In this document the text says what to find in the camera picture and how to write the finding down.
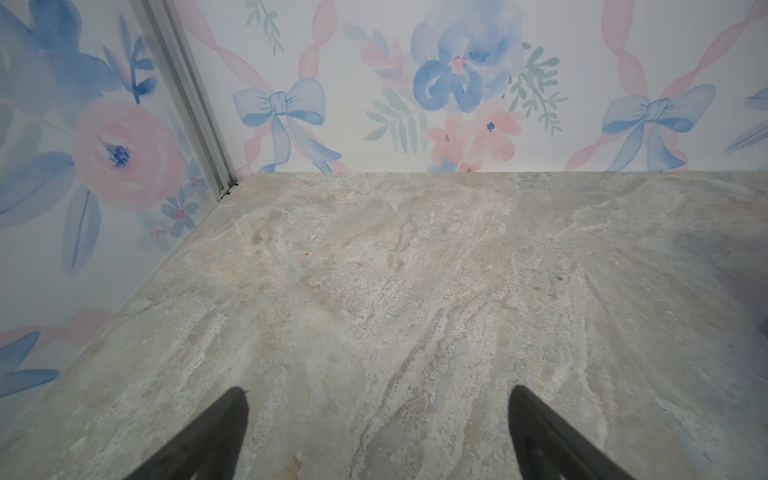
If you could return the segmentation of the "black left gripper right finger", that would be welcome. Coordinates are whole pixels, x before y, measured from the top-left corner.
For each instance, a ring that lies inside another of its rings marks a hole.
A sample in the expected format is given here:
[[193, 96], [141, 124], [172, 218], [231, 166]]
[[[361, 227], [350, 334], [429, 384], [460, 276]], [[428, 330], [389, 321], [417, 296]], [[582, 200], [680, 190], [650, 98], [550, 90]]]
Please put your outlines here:
[[508, 425], [524, 479], [633, 478], [523, 385], [511, 390]]

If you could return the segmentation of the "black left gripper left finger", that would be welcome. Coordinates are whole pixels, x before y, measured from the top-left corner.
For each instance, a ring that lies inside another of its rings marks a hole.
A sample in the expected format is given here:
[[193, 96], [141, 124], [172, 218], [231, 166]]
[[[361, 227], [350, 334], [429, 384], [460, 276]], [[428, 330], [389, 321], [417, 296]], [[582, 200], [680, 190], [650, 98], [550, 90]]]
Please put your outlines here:
[[159, 451], [130, 479], [232, 479], [248, 425], [245, 391], [232, 387]]

